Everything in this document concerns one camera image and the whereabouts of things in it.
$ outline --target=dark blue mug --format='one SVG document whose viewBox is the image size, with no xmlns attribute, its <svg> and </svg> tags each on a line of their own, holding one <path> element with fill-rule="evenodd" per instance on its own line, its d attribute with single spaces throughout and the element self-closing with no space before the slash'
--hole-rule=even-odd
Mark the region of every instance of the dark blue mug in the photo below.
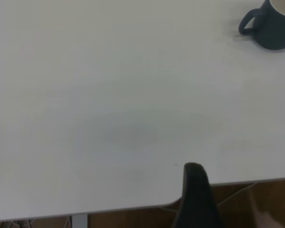
<svg viewBox="0 0 285 228">
<path fill-rule="evenodd" d="M 252 28 L 245 28 L 252 18 Z M 241 21 L 238 31 L 242 35 L 252 35 L 264 48 L 284 49 L 285 0 L 266 0 L 261 8 L 249 11 Z"/>
</svg>

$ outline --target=white table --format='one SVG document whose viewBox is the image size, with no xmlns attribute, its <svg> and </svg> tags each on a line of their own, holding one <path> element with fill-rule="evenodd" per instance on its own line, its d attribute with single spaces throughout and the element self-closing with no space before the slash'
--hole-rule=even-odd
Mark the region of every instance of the white table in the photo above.
<svg viewBox="0 0 285 228">
<path fill-rule="evenodd" d="M 285 51 L 261 0 L 0 0 L 0 220 L 165 205 L 285 178 Z"/>
</svg>

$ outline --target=table leg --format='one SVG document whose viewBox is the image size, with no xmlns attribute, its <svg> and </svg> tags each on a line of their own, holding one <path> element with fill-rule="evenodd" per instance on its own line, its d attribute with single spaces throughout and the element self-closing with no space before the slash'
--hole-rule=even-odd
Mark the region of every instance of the table leg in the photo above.
<svg viewBox="0 0 285 228">
<path fill-rule="evenodd" d="M 73 215 L 72 228 L 87 228 L 87 214 Z"/>
</svg>

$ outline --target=mug handle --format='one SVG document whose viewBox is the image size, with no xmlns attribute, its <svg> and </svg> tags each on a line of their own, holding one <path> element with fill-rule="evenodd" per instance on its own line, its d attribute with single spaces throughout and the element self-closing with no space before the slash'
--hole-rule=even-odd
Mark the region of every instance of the mug handle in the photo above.
<svg viewBox="0 0 285 228">
<path fill-rule="evenodd" d="M 242 19 L 238 31 L 241 35 L 251 35 L 256 31 L 256 28 L 245 28 L 245 26 L 248 24 L 248 22 L 255 17 L 263 16 L 265 15 L 264 11 L 262 9 L 252 9 L 249 11 L 246 16 Z"/>
</svg>

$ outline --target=wooden floor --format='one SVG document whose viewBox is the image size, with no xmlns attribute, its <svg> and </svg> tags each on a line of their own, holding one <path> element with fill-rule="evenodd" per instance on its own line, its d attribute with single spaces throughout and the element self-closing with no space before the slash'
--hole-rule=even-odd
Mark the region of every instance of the wooden floor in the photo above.
<svg viewBox="0 0 285 228">
<path fill-rule="evenodd" d="M 213 187 L 216 202 L 244 186 L 247 185 Z M 285 228 L 285 180 L 258 183 L 218 209 L 226 228 Z M 175 214 L 158 208 L 91 214 L 89 227 L 170 228 Z M 65 221 L 65 217 L 37 219 L 32 228 L 63 228 Z"/>
</svg>

